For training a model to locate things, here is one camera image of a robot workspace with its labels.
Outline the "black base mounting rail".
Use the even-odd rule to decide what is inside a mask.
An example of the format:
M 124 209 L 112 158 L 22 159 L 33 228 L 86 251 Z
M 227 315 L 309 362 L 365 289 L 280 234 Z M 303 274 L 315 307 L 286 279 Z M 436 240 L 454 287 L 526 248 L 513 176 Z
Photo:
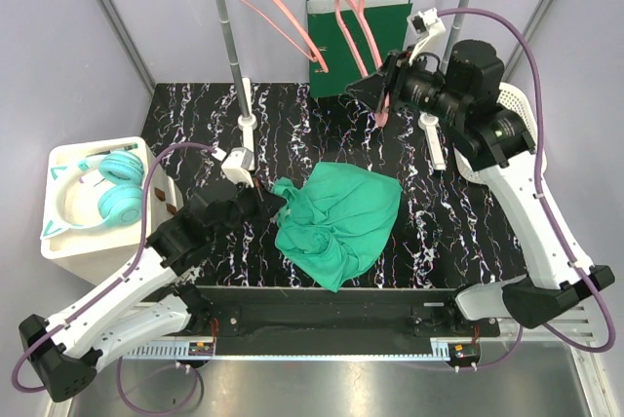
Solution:
M 493 317 L 461 319 L 449 289 L 206 286 L 221 358 L 367 360 L 441 358 L 435 340 L 500 339 Z

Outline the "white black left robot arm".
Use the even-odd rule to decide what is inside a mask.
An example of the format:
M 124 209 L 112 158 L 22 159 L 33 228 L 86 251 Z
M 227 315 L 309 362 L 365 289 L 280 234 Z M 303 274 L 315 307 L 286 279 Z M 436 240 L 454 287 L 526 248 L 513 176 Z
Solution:
M 19 362 L 31 365 L 52 401 L 63 402 L 138 346 L 170 334 L 203 333 L 213 319 L 211 302 L 196 286 L 176 281 L 203 262 L 219 237 L 248 220 L 273 218 L 286 203 L 258 181 L 196 191 L 102 284 L 48 318 L 22 321 Z

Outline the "white drawer storage box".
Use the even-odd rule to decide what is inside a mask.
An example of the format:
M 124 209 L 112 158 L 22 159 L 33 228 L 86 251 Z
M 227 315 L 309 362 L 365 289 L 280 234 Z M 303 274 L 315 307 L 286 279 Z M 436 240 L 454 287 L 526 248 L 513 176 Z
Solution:
M 99 284 L 135 256 L 142 222 L 150 234 L 182 205 L 139 136 L 58 146 L 48 158 L 41 254 Z

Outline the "teal cat ear headphones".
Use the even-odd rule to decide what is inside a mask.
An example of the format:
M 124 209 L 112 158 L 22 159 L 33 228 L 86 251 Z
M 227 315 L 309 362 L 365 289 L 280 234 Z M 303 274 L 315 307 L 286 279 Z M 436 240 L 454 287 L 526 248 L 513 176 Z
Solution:
M 127 149 L 84 157 L 49 169 L 51 200 L 41 240 L 69 231 L 126 227 L 141 220 L 142 160 Z

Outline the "white clothes rack foot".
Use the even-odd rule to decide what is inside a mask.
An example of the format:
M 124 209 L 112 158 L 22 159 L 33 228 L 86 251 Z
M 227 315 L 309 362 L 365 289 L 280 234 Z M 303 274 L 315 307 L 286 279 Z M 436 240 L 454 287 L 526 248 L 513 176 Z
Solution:
M 447 166 L 438 137 L 439 119 L 428 113 L 421 113 L 418 118 L 418 125 L 425 134 L 433 169 L 435 171 L 444 171 Z

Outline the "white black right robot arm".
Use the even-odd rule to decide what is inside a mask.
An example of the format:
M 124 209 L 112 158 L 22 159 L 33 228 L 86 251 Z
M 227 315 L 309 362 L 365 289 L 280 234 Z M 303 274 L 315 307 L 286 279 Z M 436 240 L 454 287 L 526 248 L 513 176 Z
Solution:
M 576 245 L 548 200 L 547 186 L 538 183 L 537 145 L 522 117 L 498 101 L 504 65 L 495 48 L 460 41 L 445 72 L 427 70 L 428 57 L 393 51 L 346 92 L 374 112 L 388 103 L 393 110 L 410 107 L 438 118 L 502 207 L 526 264 L 522 279 L 458 290 L 442 313 L 446 330 L 464 335 L 486 318 L 535 328 L 614 284 L 612 270 L 595 265 Z

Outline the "white perforated plastic basket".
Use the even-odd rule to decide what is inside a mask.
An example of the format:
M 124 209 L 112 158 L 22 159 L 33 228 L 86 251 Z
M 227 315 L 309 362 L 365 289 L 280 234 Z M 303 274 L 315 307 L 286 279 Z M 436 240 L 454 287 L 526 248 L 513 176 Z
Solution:
M 518 87 L 501 82 L 497 105 L 499 110 L 495 116 L 494 131 L 502 132 L 503 138 L 516 139 L 517 135 L 523 133 L 520 127 L 520 121 L 523 121 L 524 129 L 530 134 L 533 144 L 537 145 L 537 122 L 527 95 Z M 485 185 L 480 173 L 473 169 L 470 161 L 456 148 L 453 150 L 460 175 L 470 183 Z

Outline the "grey clothes rack frame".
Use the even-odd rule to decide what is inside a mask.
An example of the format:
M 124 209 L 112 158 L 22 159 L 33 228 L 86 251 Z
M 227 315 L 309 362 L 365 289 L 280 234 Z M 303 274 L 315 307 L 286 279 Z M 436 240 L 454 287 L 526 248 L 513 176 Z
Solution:
M 275 29 L 278 30 L 289 42 L 291 42 L 297 49 L 299 49 L 304 56 L 311 60 L 312 62 L 317 62 L 321 66 L 322 70 L 327 73 L 329 68 L 327 66 L 326 61 L 323 58 L 323 55 L 320 53 L 319 49 L 312 41 L 311 37 L 308 35 L 308 32 L 303 29 L 302 25 L 298 20 L 293 16 L 292 12 L 284 5 L 282 0 L 271 0 L 273 4 L 281 10 L 281 12 L 286 16 L 286 18 L 291 22 L 295 30 L 301 35 L 302 39 L 306 43 L 308 47 L 308 51 L 302 50 L 296 42 L 289 37 L 284 31 L 282 31 L 270 18 L 268 18 L 262 11 L 248 3 L 246 0 L 240 0 L 248 7 L 251 7 L 254 11 L 260 14 L 265 20 L 269 22 Z M 374 37 L 371 33 L 370 26 L 366 21 L 366 17 L 364 15 L 364 9 L 366 6 L 367 0 L 334 0 L 334 9 L 335 9 L 335 18 L 337 24 L 348 44 L 348 47 L 352 53 L 353 58 L 356 60 L 357 66 L 362 74 L 362 76 L 366 76 L 368 71 L 366 69 L 365 63 L 362 59 L 362 56 L 358 50 L 358 47 L 352 38 L 350 30 L 347 28 L 340 11 L 340 3 L 347 3 L 350 10 L 354 13 L 355 20 L 360 25 L 367 44 L 369 46 L 370 54 L 375 66 L 381 66 L 381 56 L 376 46 Z M 460 0 L 458 8 L 467 7 L 467 3 L 470 0 Z M 238 118 L 238 127 L 242 133 L 242 147 L 246 147 L 253 152 L 253 171 L 255 170 L 255 153 L 254 153 L 254 131 L 257 128 L 257 119 L 253 114 L 251 109 L 251 80 L 247 77 L 244 77 L 241 71 L 238 54 L 235 46 L 235 39 L 233 30 L 231 27 L 230 18 L 227 11 L 226 0 L 215 0 L 217 13 L 221 25 L 223 40 L 225 44 L 225 49 L 228 55 L 228 60 L 230 63 L 230 69 L 232 73 L 232 78 L 235 86 L 235 90 L 239 100 L 240 107 L 240 116 Z M 445 52 L 445 56 L 443 58 L 443 65 L 447 65 L 448 57 L 449 57 L 449 49 L 450 49 L 450 40 L 456 39 L 458 33 L 461 30 L 462 20 L 454 21 L 450 36 L 448 38 L 447 50 Z M 378 126 L 385 126 L 388 117 L 389 111 L 387 113 L 375 113 L 375 122 Z

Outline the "green tank top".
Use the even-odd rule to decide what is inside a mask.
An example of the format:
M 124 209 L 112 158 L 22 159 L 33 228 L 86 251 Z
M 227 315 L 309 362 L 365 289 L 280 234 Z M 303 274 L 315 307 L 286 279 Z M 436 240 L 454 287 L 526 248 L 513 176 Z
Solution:
M 286 200 L 276 216 L 275 247 L 320 287 L 337 292 L 381 255 L 402 186 L 354 165 L 320 162 L 302 187 L 281 177 L 272 192 Z

